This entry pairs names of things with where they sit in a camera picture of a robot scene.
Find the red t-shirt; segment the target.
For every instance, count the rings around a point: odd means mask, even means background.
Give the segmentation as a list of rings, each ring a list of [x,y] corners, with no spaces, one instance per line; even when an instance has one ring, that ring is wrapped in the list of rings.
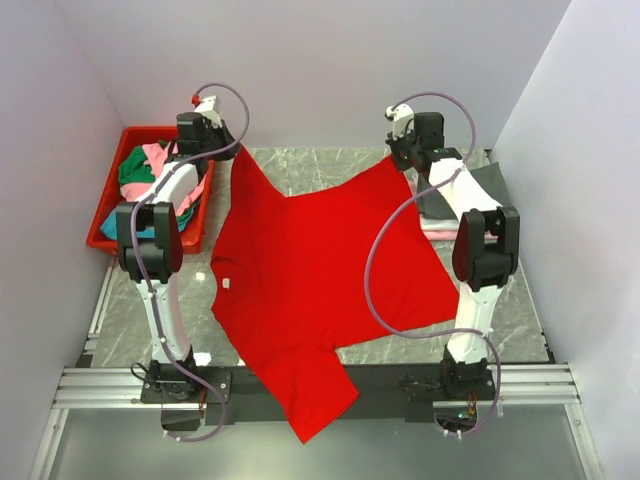
[[[390,158],[345,183],[287,197],[241,151],[211,268],[215,319],[269,388],[337,374],[342,347],[446,322],[459,294]]]

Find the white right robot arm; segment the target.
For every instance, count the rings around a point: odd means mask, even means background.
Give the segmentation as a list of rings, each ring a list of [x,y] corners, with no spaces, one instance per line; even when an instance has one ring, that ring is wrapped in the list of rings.
[[[416,113],[407,104],[389,107],[386,143],[396,167],[414,169],[448,204],[459,221],[452,267],[459,281],[454,332],[447,341],[436,384],[444,399],[471,400],[493,388],[488,367],[494,309],[518,268],[520,216],[494,199],[474,178],[460,154],[444,147],[444,117]]]

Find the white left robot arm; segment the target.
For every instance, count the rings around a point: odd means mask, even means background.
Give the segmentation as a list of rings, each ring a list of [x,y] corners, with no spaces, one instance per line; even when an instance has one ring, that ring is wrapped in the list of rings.
[[[184,253],[177,210],[206,176],[212,161],[234,158],[239,143],[219,114],[177,116],[177,138],[167,145],[159,175],[147,190],[115,209],[119,265],[138,289],[152,334],[144,368],[144,403],[224,403],[224,392],[198,372],[179,307],[177,274]]]

